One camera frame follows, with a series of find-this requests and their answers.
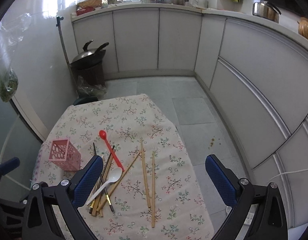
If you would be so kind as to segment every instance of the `clear plastic bag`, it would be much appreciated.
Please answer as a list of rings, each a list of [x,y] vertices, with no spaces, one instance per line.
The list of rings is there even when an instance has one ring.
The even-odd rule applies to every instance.
[[[102,85],[91,86],[84,80],[82,76],[78,76],[77,86],[78,95],[80,97],[93,96],[101,99],[106,93],[106,87],[103,87]]]
[[[0,97],[8,102],[18,88],[18,77],[11,68],[11,62],[24,31],[32,23],[31,15],[22,14],[10,23],[3,25],[0,22]]]

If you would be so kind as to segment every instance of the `cord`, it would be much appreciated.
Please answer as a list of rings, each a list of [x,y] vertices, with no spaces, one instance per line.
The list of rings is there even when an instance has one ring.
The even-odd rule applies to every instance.
[[[287,172],[280,173],[280,174],[278,174],[278,175],[272,177],[271,179],[269,179],[269,180],[267,181],[267,183],[270,182],[272,179],[278,177],[278,176],[281,176],[281,175],[284,175],[284,174],[291,174],[291,173],[302,172],[302,171],[308,171],[308,169],[304,169],[304,170],[300,170],[300,171],[287,171]]]

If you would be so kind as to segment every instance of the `table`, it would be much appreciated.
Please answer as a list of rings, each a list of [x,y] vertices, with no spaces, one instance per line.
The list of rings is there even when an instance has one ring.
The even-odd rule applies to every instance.
[[[151,195],[152,152],[155,154],[155,228],[151,227],[151,210],[147,207],[141,157],[135,161],[112,194],[115,213],[108,204],[104,217],[93,217],[88,207],[78,210],[98,239],[211,239],[214,229],[203,201],[193,167],[182,140],[172,122],[145,95],[114,98],[84,105],[69,106],[42,144],[36,161],[33,183],[45,181],[49,186],[70,179],[74,172],[61,170],[48,161],[55,139],[68,138],[81,153],[81,168],[93,156],[109,152],[99,137],[106,130],[124,167],[140,151],[143,138],[148,184]],[[58,207],[54,208],[67,239],[72,236]]]

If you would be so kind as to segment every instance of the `pot handle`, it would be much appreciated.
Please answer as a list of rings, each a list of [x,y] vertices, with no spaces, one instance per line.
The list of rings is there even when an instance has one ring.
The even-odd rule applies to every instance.
[[[272,6],[280,15],[281,15],[281,11],[279,11],[279,9],[272,3],[267,2],[268,5]]]
[[[101,46],[99,46],[96,51],[94,53],[99,53],[102,49],[104,49],[107,45],[109,45],[108,42],[102,44]]]
[[[87,47],[91,44],[91,42],[93,42],[94,40],[90,40],[87,43],[85,43],[85,45],[83,46],[83,50],[87,51]]]

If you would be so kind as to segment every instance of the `white spoon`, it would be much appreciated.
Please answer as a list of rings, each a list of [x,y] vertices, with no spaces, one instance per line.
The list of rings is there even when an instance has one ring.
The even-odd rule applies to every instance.
[[[88,201],[86,201],[86,205],[91,204],[93,199],[95,199],[99,195],[99,193],[101,193],[102,190],[109,183],[114,183],[114,182],[118,181],[119,178],[121,177],[121,175],[122,175],[122,168],[117,167],[117,168],[111,170],[110,173],[109,173],[109,179],[106,182],[104,182],[104,184],[93,194],[93,196]]]

